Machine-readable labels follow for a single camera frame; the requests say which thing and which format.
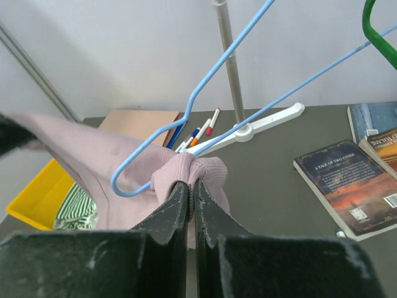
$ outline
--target stacked books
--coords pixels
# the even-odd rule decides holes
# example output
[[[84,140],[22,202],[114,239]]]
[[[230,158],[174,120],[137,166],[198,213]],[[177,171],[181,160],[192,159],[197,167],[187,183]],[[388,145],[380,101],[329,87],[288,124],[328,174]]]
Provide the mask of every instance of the stacked books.
[[[350,105],[353,140],[294,167],[344,233],[360,241],[397,227],[397,102]]]

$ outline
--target marker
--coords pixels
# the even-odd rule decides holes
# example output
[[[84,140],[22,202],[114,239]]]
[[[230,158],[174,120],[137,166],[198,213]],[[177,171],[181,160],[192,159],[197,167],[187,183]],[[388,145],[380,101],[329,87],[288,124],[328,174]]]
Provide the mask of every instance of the marker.
[[[202,135],[205,133],[207,128],[210,126],[211,123],[211,118],[208,118],[208,120],[204,123],[203,127],[200,129],[198,134],[195,136],[195,138],[192,140],[192,143],[190,143],[190,147],[193,147],[194,145],[197,144],[197,142],[200,140]]]
[[[211,135],[213,126],[215,125],[215,122],[216,122],[216,120],[217,120],[217,118],[218,118],[218,116],[219,116],[219,112],[220,112],[220,111],[221,111],[221,110],[219,109],[219,107],[217,107],[217,109],[215,110],[215,113],[213,113],[212,120],[211,120],[211,123],[210,123],[209,128],[207,129],[206,135],[208,135],[208,136]]]
[[[186,139],[178,146],[178,148],[176,148],[176,150],[175,150],[176,153],[178,153],[182,149],[182,147],[189,140],[190,137],[191,137],[190,135],[187,136]]]
[[[186,137],[186,139],[178,146],[178,148],[176,148],[175,152],[179,153],[183,150],[185,150],[187,148],[187,146],[189,146],[189,144],[192,142],[192,140],[194,139],[194,137],[200,132],[200,127],[197,127],[192,135],[188,135]]]
[[[200,127],[197,127],[194,132],[192,133],[192,136],[188,139],[187,142],[182,144],[182,148],[179,150],[180,152],[185,151],[185,149],[192,143],[192,140],[194,140],[194,137],[200,132]]]

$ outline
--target a tale of two cities book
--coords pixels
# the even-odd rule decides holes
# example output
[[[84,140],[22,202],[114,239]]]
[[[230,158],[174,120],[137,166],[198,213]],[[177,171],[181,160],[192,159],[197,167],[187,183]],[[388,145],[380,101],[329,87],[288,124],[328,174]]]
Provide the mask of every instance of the a tale of two cities book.
[[[295,158],[293,165],[349,238],[397,227],[397,180],[352,140]]]

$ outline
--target clothes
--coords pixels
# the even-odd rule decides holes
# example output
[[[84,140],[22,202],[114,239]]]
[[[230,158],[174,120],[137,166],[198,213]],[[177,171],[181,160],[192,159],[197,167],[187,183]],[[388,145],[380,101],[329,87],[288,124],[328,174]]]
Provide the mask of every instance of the clothes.
[[[121,173],[118,186],[132,191],[151,180],[151,189],[135,197],[120,197],[113,192],[110,179],[141,140],[44,115],[6,116],[37,137],[38,141],[29,143],[28,148],[47,150],[95,201],[98,230],[134,227],[168,198],[176,181],[187,183],[192,192],[194,182],[202,178],[214,200],[229,212],[222,190],[227,170],[219,158],[197,158],[150,145]],[[189,248],[195,247],[194,235],[194,223],[190,221]]]
[[[98,212],[95,202],[77,184],[68,191],[54,221],[54,230],[93,230]]]

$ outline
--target white wall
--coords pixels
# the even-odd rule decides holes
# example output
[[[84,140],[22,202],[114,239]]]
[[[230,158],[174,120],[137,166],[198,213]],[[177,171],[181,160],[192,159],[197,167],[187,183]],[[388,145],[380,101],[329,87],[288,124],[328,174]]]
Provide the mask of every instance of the white wall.
[[[229,0],[234,36],[264,0]],[[245,106],[273,101],[365,41],[364,0],[276,0],[237,50]],[[377,1],[373,24],[397,22],[397,1]],[[211,0],[3,0],[0,20],[81,118],[114,107],[184,110],[221,55]],[[397,47],[397,32],[388,36]],[[372,47],[281,106],[395,100],[397,72]],[[194,109],[232,108],[224,68]]]
[[[0,100],[1,112],[39,112],[63,117],[1,42]],[[25,150],[13,151],[0,158],[0,221],[5,218],[5,209],[10,201],[50,158],[48,153],[32,153]]]

